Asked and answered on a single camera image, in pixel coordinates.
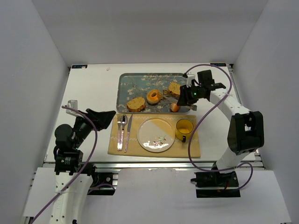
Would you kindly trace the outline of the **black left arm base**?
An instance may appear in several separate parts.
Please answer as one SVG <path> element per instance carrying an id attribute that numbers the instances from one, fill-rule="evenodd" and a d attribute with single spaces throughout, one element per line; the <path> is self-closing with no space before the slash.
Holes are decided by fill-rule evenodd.
<path id="1" fill-rule="evenodd" d="M 91 196 L 113 196 L 116 186 L 113 184 L 114 173 L 106 171 L 98 171 L 95 164 L 88 163 L 81 172 L 92 178 L 92 183 L 88 190 Z"/>

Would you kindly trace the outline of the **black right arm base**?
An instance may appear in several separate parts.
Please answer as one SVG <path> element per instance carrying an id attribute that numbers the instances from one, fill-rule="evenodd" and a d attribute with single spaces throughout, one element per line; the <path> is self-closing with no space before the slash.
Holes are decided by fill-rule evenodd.
<path id="1" fill-rule="evenodd" d="M 196 186 L 197 198 L 241 197 L 236 172 L 197 172 L 190 181 Z"/>

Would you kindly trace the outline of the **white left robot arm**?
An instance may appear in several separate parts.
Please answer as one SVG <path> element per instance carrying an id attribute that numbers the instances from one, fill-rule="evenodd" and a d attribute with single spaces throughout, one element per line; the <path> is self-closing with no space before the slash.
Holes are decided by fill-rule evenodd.
<path id="1" fill-rule="evenodd" d="M 107 129 L 116 112 L 95 112 L 91 109 L 73 112 L 76 116 L 74 125 L 61 124 L 54 132 L 56 195 L 51 202 L 51 224 L 79 224 L 86 196 L 101 187 L 113 187 L 100 178 L 92 163 L 82 162 L 83 152 L 79 147 L 91 131 L 97 133 Z"/>

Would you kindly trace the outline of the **orange glazed bagel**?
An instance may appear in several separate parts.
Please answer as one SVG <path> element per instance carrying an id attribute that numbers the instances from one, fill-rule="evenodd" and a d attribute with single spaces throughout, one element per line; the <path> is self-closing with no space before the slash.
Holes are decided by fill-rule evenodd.
<path id="1" fill-rule="evenodd" d="M 147 102 L 151 105 L 159 103 L 161 100 L 161 92 L 157 89 L 151 90 L 146 96 Z"/>

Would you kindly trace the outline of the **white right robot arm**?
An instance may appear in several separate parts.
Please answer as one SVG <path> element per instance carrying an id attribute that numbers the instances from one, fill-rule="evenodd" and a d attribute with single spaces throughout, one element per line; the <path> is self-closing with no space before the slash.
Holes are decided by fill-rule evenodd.
<path id="1" fill-rule="evenodd" d="M 229 120 L 228 148 L 214 164 L 214 172 L 233 172 L 250 153 L 264 145 L 263 115 L 242 106 L 230 94 L 232 86 L 216 83 L 211 70 L 184 74 L 186 84 L 180 87 L 179 106 L 191 106 L 199 99 L 207 99 Z"/>

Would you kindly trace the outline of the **metal serving tongs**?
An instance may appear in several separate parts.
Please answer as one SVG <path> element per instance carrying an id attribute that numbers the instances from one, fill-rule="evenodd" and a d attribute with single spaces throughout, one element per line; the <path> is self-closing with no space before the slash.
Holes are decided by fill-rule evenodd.
<path id="1" fill-rule="evenodd" d="M 160 100 L 167 100 L 171 103 L 177 104 L 178 100 L 173 97 L 170 93 L 168 93 L 166 90 L 163 90 L 163 93 L 158 92 L 157 96 Z M 196 105 L 183 105 L 183 107 L 188 108 L 189 110 L 196 111 L 197 106 Z"/>

